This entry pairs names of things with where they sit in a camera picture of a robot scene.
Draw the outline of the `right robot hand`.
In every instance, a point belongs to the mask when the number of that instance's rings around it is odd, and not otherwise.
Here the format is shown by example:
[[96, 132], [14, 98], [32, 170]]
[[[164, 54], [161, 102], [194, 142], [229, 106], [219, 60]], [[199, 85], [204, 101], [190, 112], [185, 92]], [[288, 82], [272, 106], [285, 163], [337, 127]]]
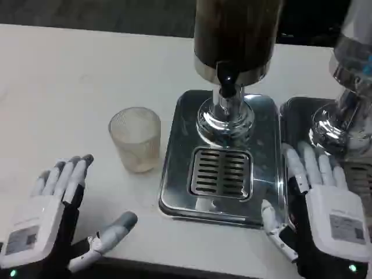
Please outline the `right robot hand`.
[[261, 204], [263, 228], [303, 278], [367, 278], [370, 234], [362, 199], [349, 190], [344, 169], [308, 143], [283, 143], [292, 192], [290, 224], [277, 220], [273, 205]]

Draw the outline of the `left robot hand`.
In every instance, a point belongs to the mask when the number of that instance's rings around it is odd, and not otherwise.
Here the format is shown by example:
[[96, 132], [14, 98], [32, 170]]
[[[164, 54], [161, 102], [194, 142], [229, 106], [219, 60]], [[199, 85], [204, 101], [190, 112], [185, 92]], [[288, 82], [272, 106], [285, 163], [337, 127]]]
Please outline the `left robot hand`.
[[95, 234], [73, 242], [91, 154], [57, 162], [42, 172], [13, 215], [1, 242], [1, 278], [70, 278], [115, 248], [138, 217], [124, 212]]

